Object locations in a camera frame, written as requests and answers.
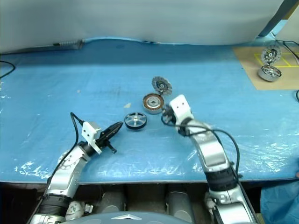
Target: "electric motor part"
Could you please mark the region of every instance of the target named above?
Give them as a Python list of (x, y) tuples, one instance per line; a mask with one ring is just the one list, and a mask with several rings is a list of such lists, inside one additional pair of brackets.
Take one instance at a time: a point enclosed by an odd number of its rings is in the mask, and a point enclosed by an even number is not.
[(276, 45), (270, 45), (262, 51), (261, 59), (264, 64), (270, 65), (281, 57), (281, 50)]
[(143, 113), (129, 113), (125, 117), (125, 124), (129, 129), (138, 130), (146, 126), (147, 117)]
[(257, 73), (260, 78), (268, 82), (275, 82), (281, 77), (281, 71), (271, 65), (262, 66)]
[(160, 95), (170, 95), (172, 93), (172, 86), (166, 78), (156, 76), (153, 78), (151, 83), (152, 83), (154, 89)]
[(150, 114), (158, 114), (164, 106), (164, 99), (159, 94), (150, 93), (142, 100), (143, 107)]

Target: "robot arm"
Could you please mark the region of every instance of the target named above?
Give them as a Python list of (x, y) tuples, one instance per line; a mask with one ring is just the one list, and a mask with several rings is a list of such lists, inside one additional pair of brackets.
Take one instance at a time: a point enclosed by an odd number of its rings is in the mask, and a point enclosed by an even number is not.
[(48, 189), (30, 224), (58, 224), (65, 221), (66, 211), (77, 191), (83, 168), (94, 154), (101, 154), (101, 149), (106, 146), (116, 152), (109, 139), (121, 126), (122, 122), (118, 122), (101, 131), (95, 123), (83, 123), (82, 136), (86, 142), (78, 143), (65, 158), (62, 155), (61, 159), (64, 161), (50, 179)]
[(175, 124), (180, 134), (190, 136), (198, 150), (209, 194), (215, 202), (215, 221), (221, 224), (257, 223), (252, 206), (221, 143), (213, 132), (202, 128), (211, 129), (209, 126), (194, 119), (186, 98), (180, 95), (173, 99), (163, 116)]

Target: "blue tarp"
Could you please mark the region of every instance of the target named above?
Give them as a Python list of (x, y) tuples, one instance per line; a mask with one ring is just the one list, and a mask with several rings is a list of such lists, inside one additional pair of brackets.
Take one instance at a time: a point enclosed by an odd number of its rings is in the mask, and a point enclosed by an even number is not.
[[(172, 84), (166, 102), (184, 94), (198, 120), (235, 138), (243, 181), (285, 180), (299, 170), (294, 91), (255, 89), (230, 46), (99, 40), (80, 50), (1, 59), (17, 67), (0, 84), (2, 182), (46, 183), (74, 143), (70, 112), (104, 129), (144, 111), (142, 98), (154, 91), (154, 76)], [(147, 116), (139, 132), (123, 127), (111, 142), (118, 152), (95, 156), (80, 183), (206, 181), (192, 142), (163, 126), (160, 115)], [(221, 140), (235, 161), (230, 139)]]
[(299, 181), (264, 187), (261, 213), (266, 224), (299, 224)]

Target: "white wall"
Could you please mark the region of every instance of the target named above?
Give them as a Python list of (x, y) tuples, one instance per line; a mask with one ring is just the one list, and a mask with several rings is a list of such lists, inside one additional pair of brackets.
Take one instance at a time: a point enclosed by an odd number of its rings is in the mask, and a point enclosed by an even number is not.
[(0, 52), (98, 36), (234, 44), (283, 0), (0, 0)]
[(299, 6), (277, 34), (278, 40), (299, 42)]

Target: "black wire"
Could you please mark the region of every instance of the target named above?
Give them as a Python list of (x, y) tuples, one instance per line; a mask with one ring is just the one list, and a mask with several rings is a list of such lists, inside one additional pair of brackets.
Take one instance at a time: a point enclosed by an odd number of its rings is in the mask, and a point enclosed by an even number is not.
[(171, 127), (198, 127), (198, 128), (203, 128), (204, 131), (186, 134), (185, 137), (190, 137), (192, 135), (197, 135), (197, 134), (203, 134), (203, 133), (206, 133), (206, 132), (212, 132), (215, 135), (216, 139), (219, 141), (219, 143), (222, 145), (222, 147), (223, 147), (223, 144), (222, 144), (219, 136), (215, 132), (221, 132), (221, 133), (226, 134), (232, 140), (232, 142), (235, 146), (235, 149), (236, 149), (237, 159), (236, 159), (235, 172), (236, 172), (236, 176), (238, 176), (238, 170), (239, 170), (239, 165), (240, 165), (240, 149), (239, 149), (238, 144), (235, 141), (235, 139), (228, 132), (226, 132), (224, 130), (221, 130), (221, 129), (210, 129), (208, 127), (199, 126), (199, 125), (174, 125), (174, 124), (169, 124), (169, 123), (166, 123), (164, 121), (163, 116), (161, 116), (161, 121), (164, 125), (171, 126)]
[(297, 90), (297, 92), (296, 92), (296, 99), (297, 99), (298, 102), (299, 102), (299, 90)]
[(2, 60), (0, 60), (0, 62), (2, 62), (2, 63), (6, 63), (6, 64), (10, 64), (10, 65), (13, 67), (9, 72), (7, 72), (7, 73), (5, 73), (4, 75), (0, 76), (0, 79), (2, 79), (2, 78), (4, 78), (5, 76), (8, 76), (10, 73), (12, 73), (12, 72), (15, 70), (15, 65), (12, 64), (12, 63), (10, 63), (10, 62), (6, 62), (6, 61), (2, 61)]
[(47, 189), (49, 188), (49, 185), (51, 183), (51, 179), (52, 177), (54, 176), (54, 174), (56, 173), (56, 171), (59, 169), (59, 167), (61, 166), (61, 164), (64, 162), (64, 160), (66, 159), (66, 157), (71, 153), (71, 151), (74, 149), (74, 147), (78, 144), (78, 140), (79, 140), (79, 132), (78, 132), (78, 127), (77, 127), (77, 124), (76, 124), (76, 121), (75, 119), (80, 123), (80, 125), (83, 125), (84, 121), (79, 119), (73, 112), (70, 113), (71, 115), (71, 121), (73, 122), (73, 125), (74, 125), (74, 128), (75, 128), (75, 132), (76, 132), (76, 140), (75, 140), (75, 143), (74, 145), (71, 147), (71, 149), (64, 155), (64, 157), (59, 161), (59, 163), (57, 164), (57, 166), (55, 167), (54, 171), (52, 172), (51, 176), (48, 178), (47, 180), (47, 184), (46, 184), (46, 188), (45, 188), (45, 191), (43, 193), (43, 196), (41, 197), (41, 199), (39, 200), (37, 206), (35, 207), (34, 211), (31, 213), (31, 216), (29, 218), (29, 220), (27, 221), (27, 224), (30, 223), (33, 215), (35, 215), (37, 209), (39, 208), (40, 204), (42, 203), (43, 201), (43, 198), (45, 197), (46, 195), (46, 191)]
[(295, 42), (295, 41), (283, 41), (283, 40), (276, 40), (276, 41), (282, 41), (282, 42), (292, 42), (292, 43), (295, 43), (299, 46), (299, 43)]
[[(276, 40), (277, 42), (278, 41), (281, 41), (282, 43), (283, 43), (283, 45), (294, 55), (294, 57), (296, 57), (298, 60), (299, 60), (299, 56), (298, 55), (296, 55), (296, 53), (295, 52), (293, 52), (287, 45), (286, 45), (286, 43), (285, 42), (292, 42), (292, 43), (295, 43), (295, 44), (297, 44), (298, 46), (299, 46), (299, 43), (297, 43), (297, 42), (295, 42), (295, 41), (282, 41), (282, 40)], [(299, 102), (299, 90), (297, 90), (297, 92), (296, 92), (296, 99), (297, 99), (297, 101)]]
[(294, 51), (292, 51), (286, 44), (285, 41), (283, 41), (283, 45), (294, 55), (295, 58), (297, 58), (299, 60), (299, 56), (296, 55), (296, 53)]

